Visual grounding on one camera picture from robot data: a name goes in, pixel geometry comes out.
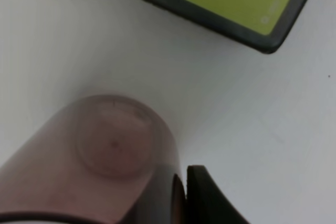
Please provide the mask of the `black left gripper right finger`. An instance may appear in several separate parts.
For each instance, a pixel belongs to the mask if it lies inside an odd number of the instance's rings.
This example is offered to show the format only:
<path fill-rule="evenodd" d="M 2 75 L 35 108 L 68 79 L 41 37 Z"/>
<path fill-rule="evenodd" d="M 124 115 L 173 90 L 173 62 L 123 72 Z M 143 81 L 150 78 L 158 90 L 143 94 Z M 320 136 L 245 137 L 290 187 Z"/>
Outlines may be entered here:
<path fill-rule="evenodd" d="M 248 224 L 224 196 L 205 166 L 187 168 L 186 198 L 189 223 Z"/>

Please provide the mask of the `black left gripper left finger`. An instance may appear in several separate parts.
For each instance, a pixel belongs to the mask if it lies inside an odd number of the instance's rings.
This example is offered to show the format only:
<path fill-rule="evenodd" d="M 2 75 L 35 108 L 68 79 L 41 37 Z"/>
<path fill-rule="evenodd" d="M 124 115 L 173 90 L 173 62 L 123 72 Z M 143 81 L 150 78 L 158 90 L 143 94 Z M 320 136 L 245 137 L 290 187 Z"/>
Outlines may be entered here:
<path fill-rule="evenodd" d="M 185 223 L 185 192 L 182 181 L 174 175 L 171 197 L 171 223 Z"/>

